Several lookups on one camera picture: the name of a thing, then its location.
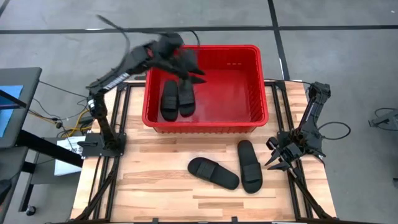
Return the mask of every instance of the concrete floor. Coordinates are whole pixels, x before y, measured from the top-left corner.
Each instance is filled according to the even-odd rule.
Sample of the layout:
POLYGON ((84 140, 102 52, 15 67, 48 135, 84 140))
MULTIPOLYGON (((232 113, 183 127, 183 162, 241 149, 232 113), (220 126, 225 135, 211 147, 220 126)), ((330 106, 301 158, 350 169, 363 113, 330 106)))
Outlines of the concrete floor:
MULTIPOLYGON (((398 2, 388 0, 277 0, 280 26, 352 26, 398 24, 398 2)), ((267 1, 227 0, 11 0, 0 17, 4 29, 104 28, 102 14, 124 27, 271 26, 267 1)), ((203 44, 254 44, 262 52, 265 78, 282 78, 273 31, 198 32, 203 44)), ((129 34, 132 45, 154 35, 129 34)), ((369 128, 380 107, 397 107, 398 30, 282 31, 291 79, 331 85, 319 123, 343 121, 352 133, 340 141, 324 141, 326 172, 338 216, 342 220, 396 223, 398 140, 396 133, 369 128)), ((192 34, 183 34, 194 44, 192 34)), ((42 67, 41 80, 86 95, 84 87, 116 65, 124 50, 120 34, 0 35, 0 67, 42 67)), ((70 116, 81 110, 79 97, 39 85, 35 98, 50 113, 70 116)), ((42 112, 33 103, 31 108, 42 112)), ((67 122, 73 125, 75 119, 67 122)), ((28 116, 24 129, 53 137, 59 130, 28 116)), ((327 136, 345 130, 330 126, 327 136)), ((35 186, 33 217, 18 213, 27 176, 22 174, 5 223, 64 221, 72 207, 78 176, 57 185, 35 186)))

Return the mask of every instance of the table leg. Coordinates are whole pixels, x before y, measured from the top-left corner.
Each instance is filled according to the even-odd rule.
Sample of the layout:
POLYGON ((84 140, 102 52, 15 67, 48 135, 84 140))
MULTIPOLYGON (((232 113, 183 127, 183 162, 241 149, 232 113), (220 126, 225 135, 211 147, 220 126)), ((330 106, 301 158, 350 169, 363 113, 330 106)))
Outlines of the table leg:
POLYGON ((27 146, 29 149, 78 167, 83 166, 83 159, 80 155, 24 130, 21 130, 18 135, 17 145, 27 146))

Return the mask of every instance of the red plastic bin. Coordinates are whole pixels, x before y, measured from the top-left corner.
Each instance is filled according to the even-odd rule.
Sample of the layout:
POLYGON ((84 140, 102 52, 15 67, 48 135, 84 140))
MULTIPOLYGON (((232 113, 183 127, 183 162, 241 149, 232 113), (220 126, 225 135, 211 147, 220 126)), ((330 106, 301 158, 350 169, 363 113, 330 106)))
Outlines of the red plastic bin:
POLYGON ((197 52, 207 82, 194 85, 196 110, 165 121, 160 113, 164 82, 175 75, 147 73, 142 121, 158 133, 248 133, 268 121, 260 50, 254 45, 185 45, 197 52))

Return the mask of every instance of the wooden table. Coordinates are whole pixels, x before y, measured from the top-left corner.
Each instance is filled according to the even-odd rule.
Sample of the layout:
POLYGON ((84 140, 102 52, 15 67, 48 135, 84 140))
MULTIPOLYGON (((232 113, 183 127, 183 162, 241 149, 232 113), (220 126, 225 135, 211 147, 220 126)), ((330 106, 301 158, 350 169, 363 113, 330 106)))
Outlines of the wooden table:
MULTIPOLYGON (((307 98, 301 83, 286 83, 286 87, 294 125, 297 126, 307 105, 307 98)), ((222 189, 197 179, 187 171, 190 160, 202 156, 240 176, 236 145, 242 139, 253 143, 261 164, 268 161, 271 151, 265 142, 279 130, 270 87, 266 87, 269 121, 251 134, 158 134, 141 120, 144 88, 134 87, 131 91, 125 130, 126 152, 119 166, 112 222, 151 222, 154 217, 158 217, 160 222, 230 222, 232 216, 237 216, 239 221, 252 222, 294 220, 285 172, 267 170, 268 167, 263 166, 262 189, 249 195, 242 185, 236 190, 222 189)), ((115 94, 116 91, 111 91, 106 95, 109 109, 113 108, 115 94)), ((122 95, 117 123, 120 122, 123 99, 122 95)), ((287 127, 281 93, 279 102, 284 126, 287 127)), ((93 125, 93 131, 99 131, 97 124, 93 125)), ((87 206, 96 161, 95 157, 84 161, 71 218, 79 215, 87 206)), ((335 216, 322 163, 313 156, 303 157, 302 162, 309 191, 327 213, 335 216)), ((303 198, 299 189, 297 192, 304 217, 303 198)), ((100 218, 104 217, 107 196, 106 192, 100 218)))

